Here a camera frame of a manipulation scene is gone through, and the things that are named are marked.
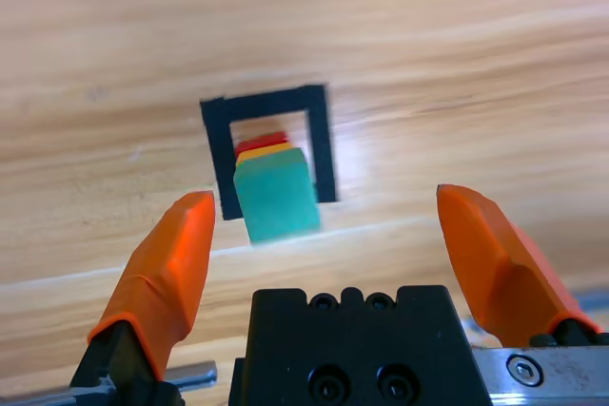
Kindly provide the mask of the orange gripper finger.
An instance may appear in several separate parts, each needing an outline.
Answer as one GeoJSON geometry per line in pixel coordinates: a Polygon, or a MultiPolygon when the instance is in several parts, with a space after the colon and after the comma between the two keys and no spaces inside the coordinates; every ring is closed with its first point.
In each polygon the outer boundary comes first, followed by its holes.
{"type": "Polygon", "coordinates": [[[212,192],[187,193],[133,251],[69,384],[76,404],[184,404],[165,373],[196,320],[214,225],[212,192]]]}
{"type": "Polygon", "coordinates": [[[603,343],[602,328],[495,202],[473,189],[441,184],[437,207],[454,273],[484,331],[507,347],[603,343]]]}

